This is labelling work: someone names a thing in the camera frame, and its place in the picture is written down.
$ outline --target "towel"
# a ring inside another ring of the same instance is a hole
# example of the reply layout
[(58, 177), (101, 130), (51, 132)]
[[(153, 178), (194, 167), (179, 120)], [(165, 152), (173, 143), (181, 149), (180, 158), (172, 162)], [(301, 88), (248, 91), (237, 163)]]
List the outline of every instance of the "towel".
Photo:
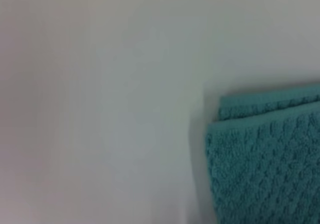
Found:
[(220, 224), (320, 223), (320, 85), (224, 97), (205, 137)]

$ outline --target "teal towel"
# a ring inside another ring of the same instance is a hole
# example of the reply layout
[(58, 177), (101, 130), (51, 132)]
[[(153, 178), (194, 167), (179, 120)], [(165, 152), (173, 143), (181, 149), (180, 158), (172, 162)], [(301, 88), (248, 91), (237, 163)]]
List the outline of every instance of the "teal towel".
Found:
[(320, 86), (222, 98), (205, 142), (220, 224), (320, 223)]

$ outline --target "folded towel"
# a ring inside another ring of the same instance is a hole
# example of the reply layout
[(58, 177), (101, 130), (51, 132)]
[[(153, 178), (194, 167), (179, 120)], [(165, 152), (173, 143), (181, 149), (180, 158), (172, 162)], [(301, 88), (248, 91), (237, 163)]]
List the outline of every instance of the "folded towel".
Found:
[(219, 223), (320, 223), (320, 86), (222, 98), (205, 142)]

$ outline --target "white wall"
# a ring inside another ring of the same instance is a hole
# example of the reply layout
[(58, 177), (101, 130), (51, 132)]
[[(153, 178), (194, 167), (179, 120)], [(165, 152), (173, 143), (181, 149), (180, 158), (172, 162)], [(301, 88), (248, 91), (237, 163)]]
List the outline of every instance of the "white wall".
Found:
[(319, 0), (0, 0), (0, 219), (213, 223), (220, 95), (319, 80)]

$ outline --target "textured towel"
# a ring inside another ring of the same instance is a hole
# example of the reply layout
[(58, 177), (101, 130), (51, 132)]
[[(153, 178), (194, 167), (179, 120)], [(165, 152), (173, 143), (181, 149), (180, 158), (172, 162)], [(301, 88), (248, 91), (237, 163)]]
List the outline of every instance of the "textured towel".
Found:
[(320, 86), (222, 98), (205, 142), (219, 223), (320, 223)]

